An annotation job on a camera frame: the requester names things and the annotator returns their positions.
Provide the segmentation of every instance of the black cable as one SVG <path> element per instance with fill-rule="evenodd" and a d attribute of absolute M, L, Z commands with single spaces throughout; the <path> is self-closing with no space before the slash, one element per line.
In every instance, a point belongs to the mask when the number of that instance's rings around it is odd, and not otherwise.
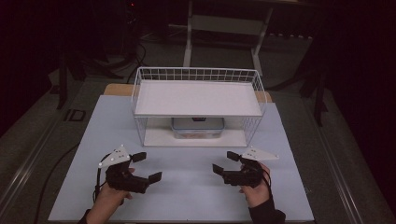
<path fill-rule="evenodd" d="M 42 203 L 42 201 L 43 201 L 44 192 L 45 192 L 45 190 L 46 190 L 47 184 L 48 184 L 48 182 L 49 182 L 49 180 L 50 180 L 50 177 L 51 177 L 53 171 L 54 171 L 55 168 L 58 166 L 58 164 L 61 162 L 61 160 L 63 160 L 64 157 L 67 156 L 67 154 L 69 154 L 71 151 L 73 151 L 74 149 L 76 149 L 78 146 L 79 146 L 79 143 L 77 143 L 75 146 L 73 146 L 73 147 L 71 147 L 69 150 L 67 150 L 67 151 L 62 155 L 62 157 L 61 157 L 59 160 L 56 161 L 55 165 L 54 165 L 54 166 L 52 167 L 52 169 L 49 171 L 49 175 L 47 176 L 47 179 L 46 179 L 46 181 L 44 182 L 43 189 L 42 189 L 41 192 L 40 192 L 40 197 L 39 197 L 39 200 L 38 200 L 37 209 L 35 210 L 35 221 L 34 221 L 35 224 L 38 223 L 38 215 L 39 215 L 39 213 L 40 213 L 40 207 L 41 207 L 41 203 Z"/>
<path fill-rule="evenodd" d="M 119 73 L 119 72 L 125 71 L 126 69 L 128 69 L 128 68 L 130 68 L 132 65 L 134 65 L 134 63 L 135 63 L 135 62 L 131 62 L 131 63 L 129 63 L 128 65 L 126 65 L 126 66 L 120 68 L 119 70 L 114 70 L 114 73 Z"/>
<path fill-rule="evenodd" d="M 120 69 L 122 67 L 129 67 L 131 66 L 133 62 L 133 58 L 135 57 L 134 54 L 130 53 L 128 54 L 122 61 L 120 62 L 116 62 L 116 63 L 105 63 L 102 64 L 103 67 L 110 69 L 110 70 L 116 70 L 116 69 Z"/>
<path fill-rule="evenodd" d="M 110 153 L 107 154 L 107 155 L 105 155 L 105 156 L 100 160 L 100 162 L 104 161 L 105 158 L 107 158 L 109 155 L 110 155 Z M 98 172 L 97 172 L 97 174 L 96 174 L 96 185 L 95 185 L 95 190 L 93 191 L 93 194 L 92 194 L 92 199 L 93 199 L 93 202 L 94 202 L 94 203 L 95 203 L 95 201 L 96 201 L 96 198 L 97 198 L 98 195 L 99 195 L 100 188 L 106 183 L 106 181 L 105 181 L 105 183 L 103 183 L 102 185 L 100 184 L 100 174 L 101 174 L 101 171 L 102 171 L 102 169 L 101 169 L 101 168 L 98 168 Z"/>
<path fill-rule="evenodd" d="M 272 190 L 271 190 L 271 176 L 270 174 L 264 170 L 264 172 L 268 175 L 268 180 L 265 178 L 265 176 L 262 178 L 265 182 L 265 185 L 267 185 L 268 191 L 272 197 Z"/>
<path fill-rule="evenodd" d="M 129 84 L 129 81 L 131 80 L 131 77 L 132 77 L 132 76 L 134 75 L 134 73 L 136 72 L 137 68 L 139 68 L 140 66 L 142 66 L 142 64 L 145 64 L 145 63 L 143 62 L 143 60 L 145 60 L 145 58 L 146 58 L 146 48 L 145 48 L 142 44 L 140 44 L 140 43 L 138 43 L 138 46 L 140 46 L 140 47 L 143 49 L 143 56 L 142 56 L 141 59 L 139 59 L 138 55 L 136 54 L 137 65 L 136 65 L 136 67 L 134 68 L 134 70 L 132 70 L 131 74 L 128 76 L 128 79 L 126 80 L 126 84 Z"/>

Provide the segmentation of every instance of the white table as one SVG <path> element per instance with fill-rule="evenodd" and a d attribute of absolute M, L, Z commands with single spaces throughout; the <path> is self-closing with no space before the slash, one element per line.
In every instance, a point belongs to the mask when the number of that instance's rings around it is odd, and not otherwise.
<path fill-rule="evenodd" d="M 144 161 L 133 163 L 134 175 L 163 172 L 163 179 L 134 194 L 110 220 L 122 222 L 249 222 L 245 196 L 238 187 L 224 185 L 212 172 L 212 163 L 238 170 L 240 163 L 226 158 L 241 147 L 142 147 L 131 113 L 131 97 L 99 98 L 75 158 L 49 215 L 50 221 L 77 221 L 92 207 L 98 162 L 124 144 L 130 154 L 146 151 Z M 276 208 L 287 220 L 314 220 L 276 105 L 270 103 L 252 139 L 256 148 L 279 155 L 266 161 L 271 169 Z"/>

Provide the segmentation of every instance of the wire basket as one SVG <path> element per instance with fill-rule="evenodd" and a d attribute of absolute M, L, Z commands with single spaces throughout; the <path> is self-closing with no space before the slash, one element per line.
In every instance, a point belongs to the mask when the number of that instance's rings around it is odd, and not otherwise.
<path fill-rule="evenodd" d="M 136 71 L 134 89 L 132 93 L 132 112 L 142 145 L 145 145 L 146 130 L 149 117 L 136 114 L 136 106 L 139 98 L 140 85 L 143 80 L 169 80 L 169 81 L 196 81 L 196 82 L 243 82 L 250 83 L 256 95 L 257 104 L 260 108 L 259 117 L 241 118 L 246 147 L 250 143 L 262 116 L 265 113 L 267 98 L 260 74 L 256 70 L 228 69 L 228 68 L 196 68 L 196 67 L 140 67 Z"/>

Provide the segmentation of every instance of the finger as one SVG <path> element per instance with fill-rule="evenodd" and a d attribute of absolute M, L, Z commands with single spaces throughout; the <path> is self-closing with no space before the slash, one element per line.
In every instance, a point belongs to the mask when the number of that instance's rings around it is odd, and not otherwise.
<path fill-rule="evenodd" d="M 251 186 L 241 186 L 241 190 L 244 193 L 249 193 L 249 192 L 253 191 L 253 188 Z"/>
<path fill-rule="evenodd" d="M 245 193 L 244 192 L 244 186 L 240 186 L 241 189 L 239 189 L 239 193 Z"/>
<path fill-rule="evenodd" d="M 132 199 L 132 194 L 131 193 L 127 193 L 127 195 L 125 195 L 125 198 L 131 200 Z"/>
<path fill-rule="evenodd" d="M 262 169 L 263 169 L 264 171 L 266 171 L 268 174 L 270 174 L 270 168 L 268 168 L 266 165 L 264 165 L 264 164 L 262 164 L 262 163 L 260 163 L 260 166 L 262 167 Z"/>

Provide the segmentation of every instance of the dark background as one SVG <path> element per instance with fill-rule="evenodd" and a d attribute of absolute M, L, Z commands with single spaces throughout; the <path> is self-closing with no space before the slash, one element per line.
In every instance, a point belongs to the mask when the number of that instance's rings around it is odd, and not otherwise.
<path fill-rule="evenodd" d="M 164 24 L 186 23 L 186 2 L 145 1 L 139 5 L 140 19 L 156 27 L 159 33 L 166 33 Z M 335 12 L 326 14 L 329 15 L 326 20 L 319 16 L 316 7 L 278 7 L 269 33 L 283 34 L 285 38 L 293 32 L 314 37 L 300 73 L 319 63 L 329 67 L 326 86 L 332 91 L 378 186 L 396 214 L 393 194 L 396 181 L 392 173 L 396 170 L 393 112 L 396 108 L 396 7 L 385 1 L 338 2 L 308 2 L 335 7 Z M 119 20 L 124 16 L 122 9 L 112 6 L 115 11 L 108 11 L 106 16 L 112 18 L 114 24 L 123 23 L 124 20 Z M 95 7 L 99 15 L 103 15 L 99 12 L 107 13 L 101 9 L 111 8 Z M 103 16 L 95 18 L 97 15 L 93 12 L 91 2 L 82 0 L 0 3 L 0 136 L 50 89 L 47 75 L 58 67 L 59 52 L 65 41 L 68 47 L 98 59 L 106 58 L 105 49 L 120 48 L 104 42 L 104 35 L 108 33 L 103 32 L 103 26 L 108 20 L 101 22 Z M 228 8 L 223 13 L 233 14 L 235 10 Z M 304 24 L 304 28 L 290 28 L 299 23 Z M 112 31 L 110 37 L 121 34 L 120 29 Z"/>

